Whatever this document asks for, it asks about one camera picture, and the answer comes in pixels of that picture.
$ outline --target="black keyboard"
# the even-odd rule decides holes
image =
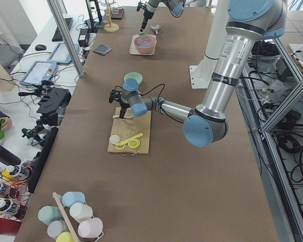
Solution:
[[[67,27],[70,30],[71,27],[72,27],[73,18],[66,18],[65,22],[66,22]],[[54,36],[52,38],[52,42],[57,42],[57,41],[63,41],[63,37],[62,37],[61,32],[60,32],[60,30],[59,30],[58,27],[56,28],[55,34],[54,34]]]

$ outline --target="cutting board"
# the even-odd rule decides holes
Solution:
[[[115,115],[119,115],[120,108],[116,108]],[[128,108],[126,114],[132,113],[131,109]],[[142,137],[139,137],[140,146],[135,149],[131,149],[128,144],[123,150],[118,150],[115,145],[111,144],[109,141],[108,152],[111,153],[123,153],[131,152],[138,154],[148,154],[149,152],[149,137],[150,137],[150,119],[152,117],[152,112],[148,111],[144,116],[133,117],[133,118],[114,118],[113,125],[111,129],[111,135],[119,135],[120,140],[126,140],[138,133],[143,133]]]

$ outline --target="computer mouse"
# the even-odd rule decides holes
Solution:
[[[43,44],[38,44],[35,46],[35,50],[37,51],[46,50],[46,49],[47,49],[46,45]]]

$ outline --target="bowl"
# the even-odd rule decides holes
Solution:
[[[126,74],[124,77],[124,81],[126,81],[129,78],[135,79],[137,81],[138,85],[140,85],[142,82],[142,75],[139,74],[138,72],[130,72],[130,73]]]
[[[151,35],[140,35],[133,41],[141,54],[152,54],[155,51],[157,40]]]

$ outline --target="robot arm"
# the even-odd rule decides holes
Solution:
[[[159,97],[144,98],[134,79],[127,79],[113,100],[119,101],[124,109],[130,106],[136,116],[154,109],[183,121],[184,135],[195,146],[207,146],[222,139],[228,131],[225,109],[249,53],[256,41],[284,34],[287,2],[230,0],[228,12],[228,37],[203,101],[195,109]]]
[[[144,18],[140,29],[141,32],[146,28],[148,20],[152,19],[154,12],[161,2],[169,8],[174,17],[179,17],[183,13],[185,0],[149,0],[149,2],[145,4],[139,2],[137,11],[139,12],[140,9],[144,9]]]

